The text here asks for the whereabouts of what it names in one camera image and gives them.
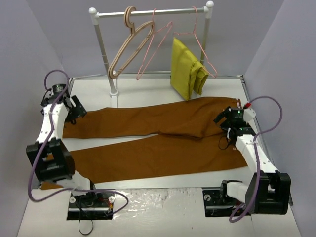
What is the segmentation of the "brown trousers with striped waistband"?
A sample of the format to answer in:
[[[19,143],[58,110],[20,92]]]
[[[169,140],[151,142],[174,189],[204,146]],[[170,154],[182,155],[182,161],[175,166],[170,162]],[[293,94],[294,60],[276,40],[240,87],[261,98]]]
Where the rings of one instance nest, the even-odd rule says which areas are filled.
[[[240,100],[200,97],[138,108],[90,111],[75,125],[65,124],[64,138],[137,140],[72,151],[76,170],[94,183],[222,171],[246,166],[240,152],[224,148],[214,123]]]

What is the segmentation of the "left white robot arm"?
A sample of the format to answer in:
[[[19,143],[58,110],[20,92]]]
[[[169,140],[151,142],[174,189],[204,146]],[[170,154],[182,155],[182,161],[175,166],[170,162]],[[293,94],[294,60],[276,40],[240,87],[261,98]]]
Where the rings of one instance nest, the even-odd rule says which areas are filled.
[[[64,125],[76,124],[87,111],[76,96],[70,96],[66,84],[56,84],[49,96],[42,100],[43,122],[35,143],[26,147],[27,157],[33,167],[32,175],[40,182],[58,184],[81,196],[87,206],[99,202],[99,193],[93,183],[75,168],[75,161],[62,141]]]

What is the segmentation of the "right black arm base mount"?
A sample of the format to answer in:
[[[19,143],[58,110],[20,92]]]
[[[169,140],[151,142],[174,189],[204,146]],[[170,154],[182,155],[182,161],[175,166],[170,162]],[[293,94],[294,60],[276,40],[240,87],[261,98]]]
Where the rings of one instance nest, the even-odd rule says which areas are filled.
[[[202,188],[205,217],[230,217],[241,204],[231,197],[221,197],[219,188]]]

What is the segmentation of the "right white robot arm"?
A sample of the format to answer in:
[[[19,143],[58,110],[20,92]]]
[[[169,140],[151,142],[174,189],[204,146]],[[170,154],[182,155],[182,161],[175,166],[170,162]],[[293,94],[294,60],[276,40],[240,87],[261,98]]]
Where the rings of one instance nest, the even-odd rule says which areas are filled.
[[[291,178],[270,162],[258,143],[249,125],[254,117],[251,108],[228,106],[214,119],[225,132],[228,143],[241,153],[253,173],[248,185],[242,181],[223,180],[219,189],[220,203],[239,202],[249,214],[284,215],[288,211]]]

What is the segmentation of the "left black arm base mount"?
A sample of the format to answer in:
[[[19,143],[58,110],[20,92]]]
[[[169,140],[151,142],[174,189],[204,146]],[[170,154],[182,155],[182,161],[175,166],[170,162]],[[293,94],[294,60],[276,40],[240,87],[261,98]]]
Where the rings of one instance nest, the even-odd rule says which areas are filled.
[[[115,197],[110,193],[70,195],[67,220],[78,221],[79,233],[88,236],[94,229],[94,221],[112,220],[114,201]]]

